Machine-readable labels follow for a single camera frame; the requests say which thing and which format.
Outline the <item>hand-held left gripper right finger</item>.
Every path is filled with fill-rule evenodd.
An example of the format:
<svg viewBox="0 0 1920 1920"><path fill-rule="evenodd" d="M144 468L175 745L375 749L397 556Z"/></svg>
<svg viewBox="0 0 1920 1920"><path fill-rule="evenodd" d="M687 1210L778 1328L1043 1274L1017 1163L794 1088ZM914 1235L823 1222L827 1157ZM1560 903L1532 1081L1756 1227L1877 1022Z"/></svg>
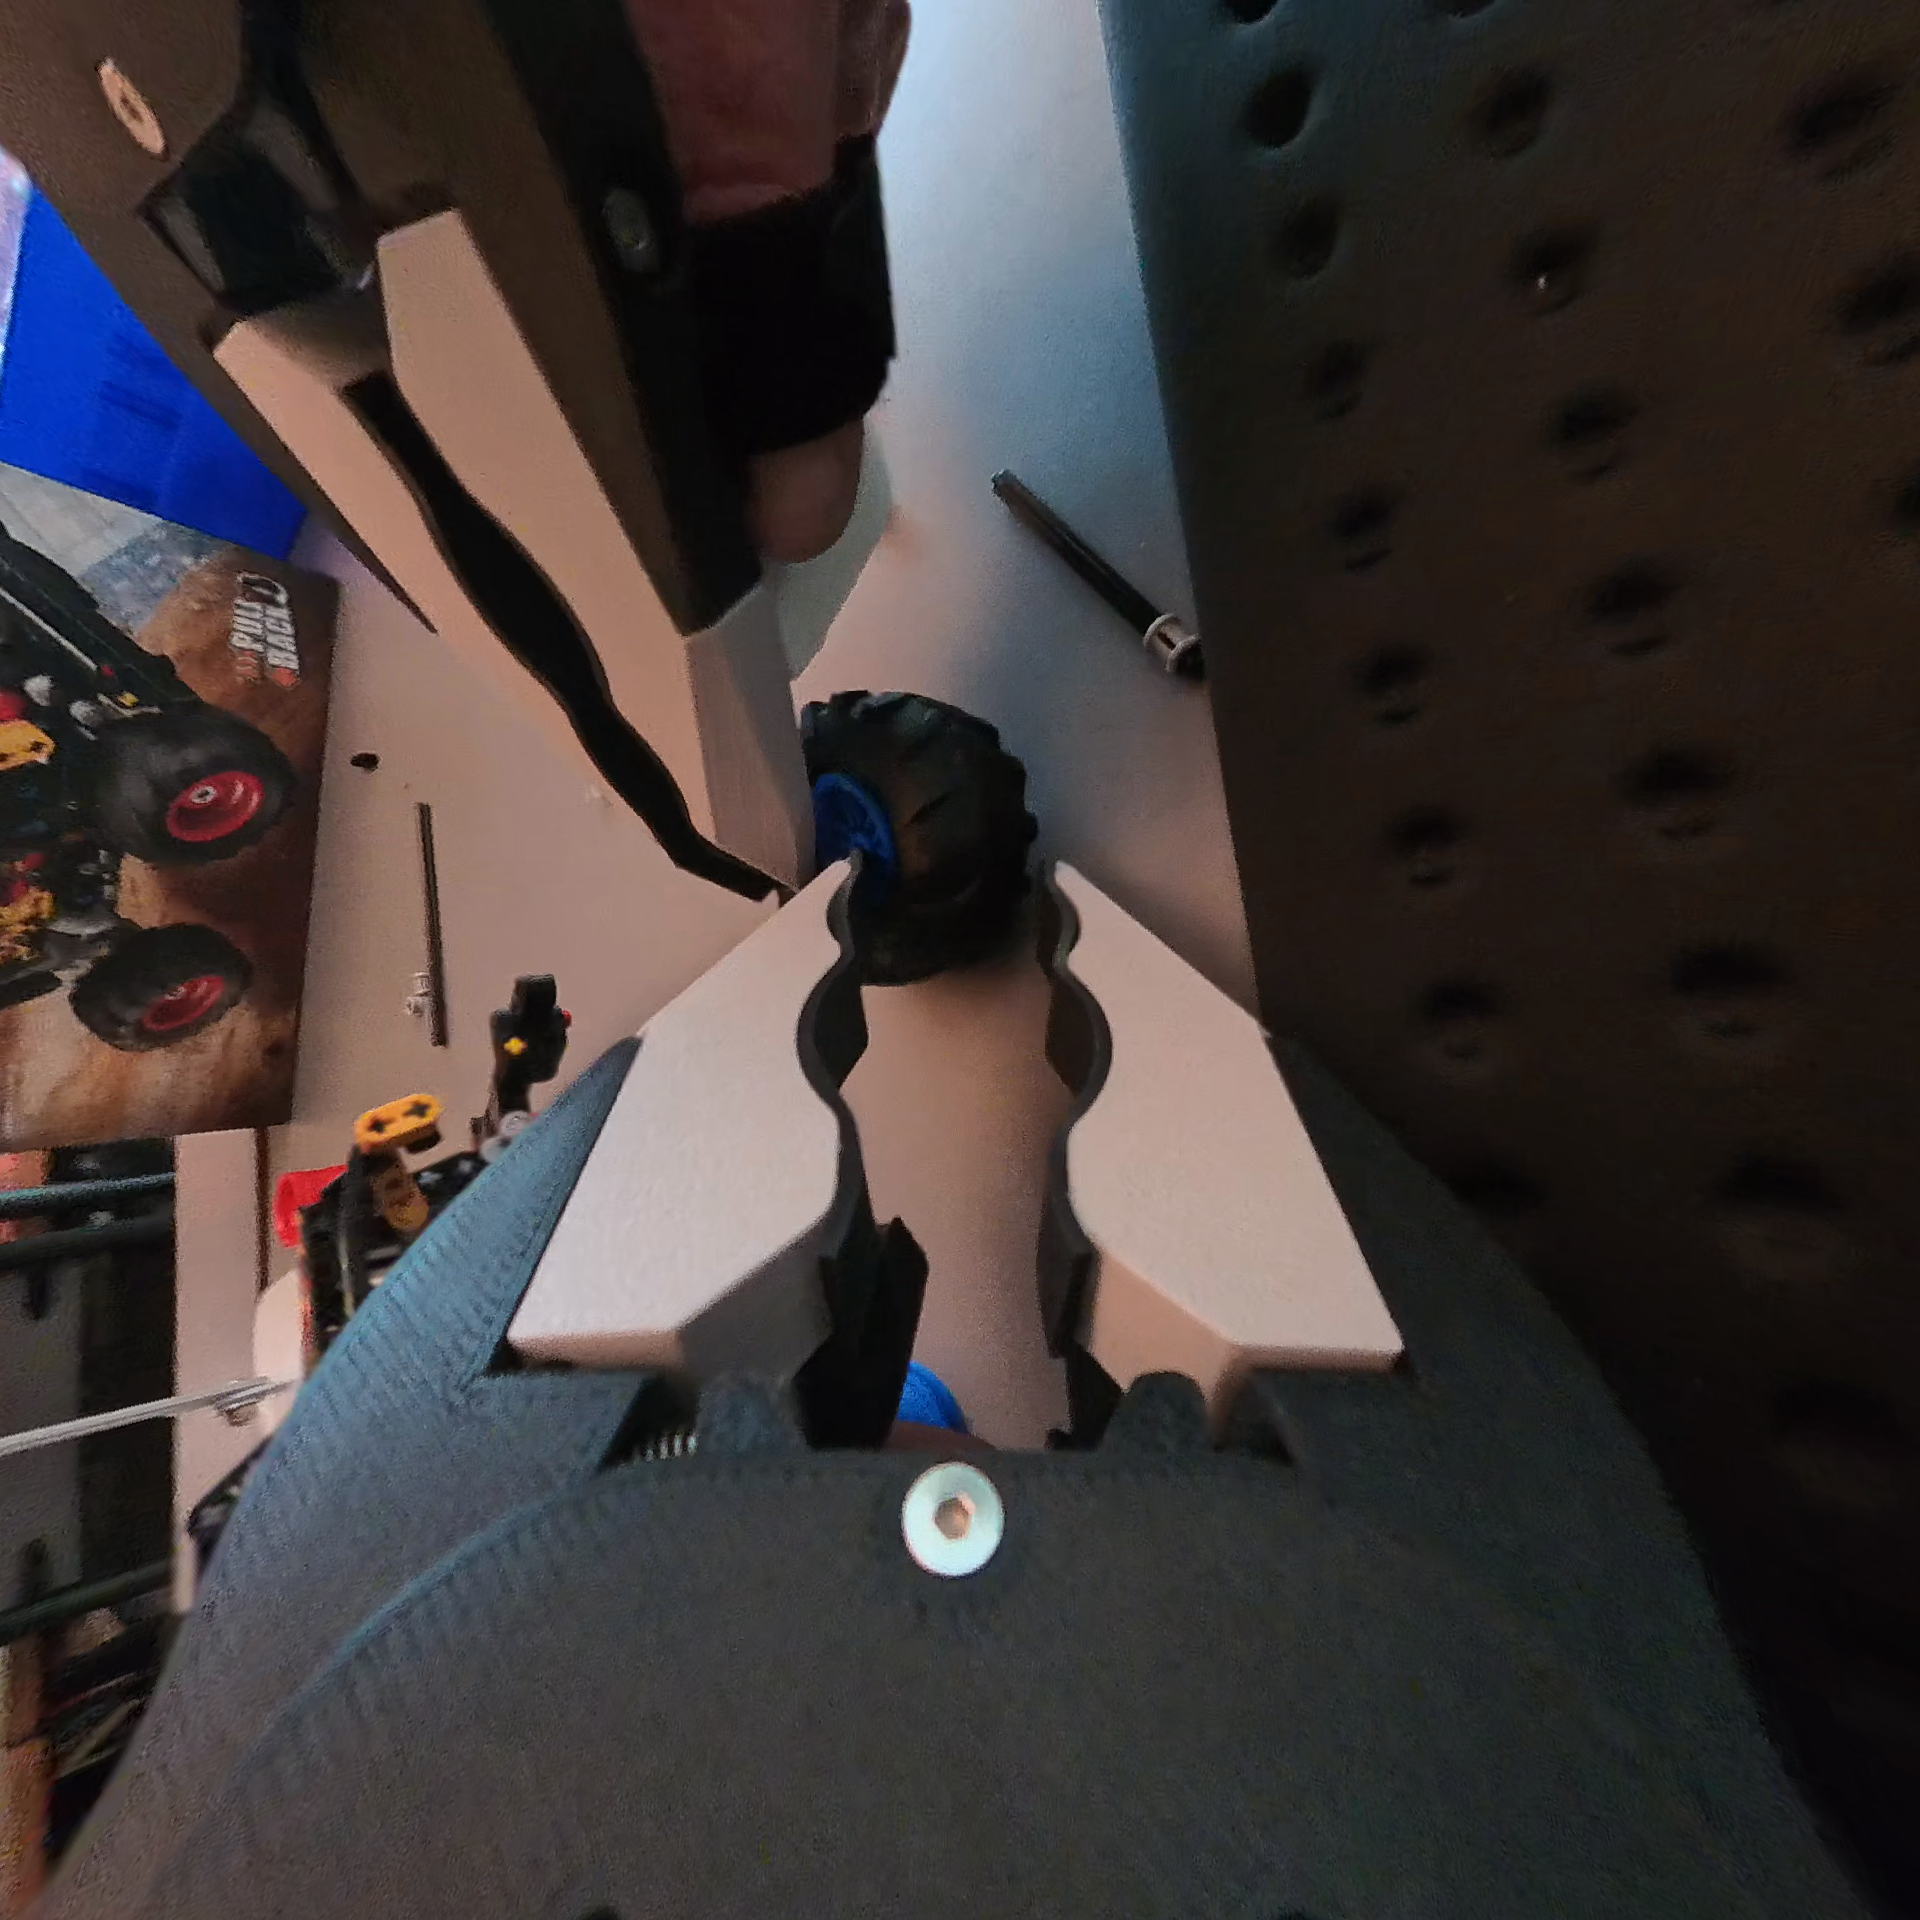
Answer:
<svg viewBox="0 0 1920 1920"><path fill-rule="evenodd" d="M1404 1337L1261 1020L1069 863L1036 936L1069 1095L1036 1245L1051 1442L1090 1451L1145 1381L1221 1442L1257 1381L1393 1379Z"/></svg>

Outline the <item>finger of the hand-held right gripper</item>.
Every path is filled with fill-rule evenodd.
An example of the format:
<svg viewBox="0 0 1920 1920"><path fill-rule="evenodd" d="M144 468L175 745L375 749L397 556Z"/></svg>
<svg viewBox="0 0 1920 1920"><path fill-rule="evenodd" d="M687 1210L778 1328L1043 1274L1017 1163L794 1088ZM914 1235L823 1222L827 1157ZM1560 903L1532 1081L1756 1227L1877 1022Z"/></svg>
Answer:
<svg viewBox="0 0 1920 1920"><path fill-rule="evenodd" d="M557 590L691 826L800 893L814 866L811 798L770 589L728 589L713 624L677 629L459 212L382 238L378 280L398 397L462 493Z"/></svg>
<svg viewBox="0 0 1920 1920"><path fill-rule="evenodd" d="M558 593L467 496L400 397L378 301L309 301L235 325L223 373L393 590L462 662L589 763L684 873L746 901L789 893L705 840L660 758L613 709Z"/></svg>

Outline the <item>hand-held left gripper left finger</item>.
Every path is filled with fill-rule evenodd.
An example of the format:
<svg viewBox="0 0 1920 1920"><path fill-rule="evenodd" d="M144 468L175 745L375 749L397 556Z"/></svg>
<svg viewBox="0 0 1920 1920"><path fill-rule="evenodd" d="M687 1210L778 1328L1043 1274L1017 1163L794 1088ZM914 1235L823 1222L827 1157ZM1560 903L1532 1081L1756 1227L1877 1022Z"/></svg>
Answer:
<svg viewBox="0 0 1920 1920"><path fill-rule="evenodd" d="M845 1096L861 880L832 863L640 1031L508 1325L518 1360L770 1381L814 1446L888 1445L931 1264L876 1218Z"/></svg>

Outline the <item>toy brick monster truck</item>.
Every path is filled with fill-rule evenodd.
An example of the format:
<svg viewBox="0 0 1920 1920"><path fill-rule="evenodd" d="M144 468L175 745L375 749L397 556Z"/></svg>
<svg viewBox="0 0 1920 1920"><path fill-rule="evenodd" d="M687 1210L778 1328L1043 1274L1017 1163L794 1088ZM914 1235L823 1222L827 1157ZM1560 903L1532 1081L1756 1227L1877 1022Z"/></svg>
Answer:
<svg viewBox="0 0 1920 1920"><path fill-rule="evenodd" d="M336 1188L302 1221L292 1266L252 1309L252 1384L215 1401L231 1427L252 1431L241 1460L200 1495L183 1523L180 1614L199 1599L239 1501L290 1410L350 1321L398 1260L540 1122L534 1095L565 1068L573 1015L550 973L523 973L489 1022L484 1109L462 1143L444 1141L444 1104L428 1093L381 1103L353 1124Z"/></svg>

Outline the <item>black toy wheel blue rim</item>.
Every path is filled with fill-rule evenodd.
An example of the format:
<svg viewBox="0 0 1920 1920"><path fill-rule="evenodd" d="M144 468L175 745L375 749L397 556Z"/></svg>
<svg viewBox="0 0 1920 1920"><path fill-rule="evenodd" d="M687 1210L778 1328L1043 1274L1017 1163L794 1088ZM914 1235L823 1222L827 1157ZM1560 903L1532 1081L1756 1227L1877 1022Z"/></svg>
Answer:
<svg viewBox="0 0 1920 1920"><path fill-rule="evenodd" d="M994 725L906 690L800 711L814 861L854 861L861 981L908 989L994 960L1027 910L1039 820Z"/></svg>

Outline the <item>grey desk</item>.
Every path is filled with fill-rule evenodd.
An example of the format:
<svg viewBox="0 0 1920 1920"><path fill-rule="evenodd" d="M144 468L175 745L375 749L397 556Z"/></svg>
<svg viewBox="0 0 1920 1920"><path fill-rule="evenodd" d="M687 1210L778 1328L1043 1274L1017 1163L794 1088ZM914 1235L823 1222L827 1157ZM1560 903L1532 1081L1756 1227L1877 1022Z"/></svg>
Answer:
<svg viewBox="0 0 1920 1920"><path fill-rule="evenodd" d="M993 722L1039 852L1090 877L1242 1007L1254 967L1209 693L1173 681L993 493L1017 472L1164 611L1197 621L1138 246L1094 5L914 5L881 135L899 354L876 440L893 517L794 684L914 693ZM462 1130L486 1020L524 973L591 1066L762 917L677 873L575 758L318 526L340 583L294 1120L271 1175L336 1161L353 1120L435 1093ZM353 754L381 756L360 772ZM436 825L448 1047L402 1000L423 969L416 804ZM999 962L865 997L847 1083L875 1210L929 1260L917 1357L990 1446L1067 1418L1036 1232L1067 1091L1024 935Z"/></svg>

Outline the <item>blue storage bin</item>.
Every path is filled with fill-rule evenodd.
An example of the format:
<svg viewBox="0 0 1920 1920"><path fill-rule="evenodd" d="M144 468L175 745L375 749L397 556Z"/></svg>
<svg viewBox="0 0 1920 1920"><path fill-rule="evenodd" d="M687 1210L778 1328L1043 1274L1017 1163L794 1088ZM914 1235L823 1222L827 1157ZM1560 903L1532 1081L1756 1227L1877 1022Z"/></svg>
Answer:
<svg viewBox="0 0 1920 1920"><path fill-rule="evenodd" d="M290 561L309 508L175 367L3 157L3 460Z"/></svg>

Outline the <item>long black axle rod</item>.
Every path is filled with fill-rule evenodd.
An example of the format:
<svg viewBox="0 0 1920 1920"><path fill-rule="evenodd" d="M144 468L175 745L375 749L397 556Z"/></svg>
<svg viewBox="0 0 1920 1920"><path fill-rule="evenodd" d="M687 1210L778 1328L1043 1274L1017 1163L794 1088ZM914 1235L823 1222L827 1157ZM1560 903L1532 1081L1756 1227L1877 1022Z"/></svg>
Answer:
<svg viewBox="0 0 1920 1920"><path fill-rule="evenodd" d="M424 949L424 973L431 975L435 993L433 993L433 1015L423 1020L427 1024L428 1044L436 1050L450 1047L450 1015L448 1015L448 975L447 975L447 945L444 945L444 914L442 914L442 895L441 895L441 871L438 871L438 845L436 845L436 825L435 810L428 802L421 800L414 804L414 825L416 825L416 845L418 845L418 863L421 863L421 897L423 897L423 949Z"/></svg>

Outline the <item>printed toy truck box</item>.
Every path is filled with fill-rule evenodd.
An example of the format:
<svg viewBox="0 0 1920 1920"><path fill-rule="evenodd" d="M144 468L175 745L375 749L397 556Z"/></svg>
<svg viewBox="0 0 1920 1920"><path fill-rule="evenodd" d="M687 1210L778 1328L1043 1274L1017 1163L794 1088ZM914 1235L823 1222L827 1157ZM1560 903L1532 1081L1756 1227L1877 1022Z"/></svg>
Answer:
<svg viewBox="0 0 1920 1920"><path fill-rule="evenodd" d="M340 612L5 467L7 1152L292 1120Z"/></svg>

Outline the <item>black axle with grey bushing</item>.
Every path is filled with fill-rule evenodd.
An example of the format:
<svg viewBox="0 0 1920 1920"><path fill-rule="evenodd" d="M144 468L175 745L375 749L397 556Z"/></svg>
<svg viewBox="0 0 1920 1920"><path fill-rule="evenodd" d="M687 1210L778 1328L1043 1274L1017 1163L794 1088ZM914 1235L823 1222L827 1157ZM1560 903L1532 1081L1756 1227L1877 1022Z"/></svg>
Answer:
<svg viewBox="0 0 1920 1920"><path fill-rule="evenodd" d="M1179 612L1141 589L1013 471L997 471L990 491L1028 534L1116 615L1167 676L1190 684L1206 681L1203 641Z"/></svg>

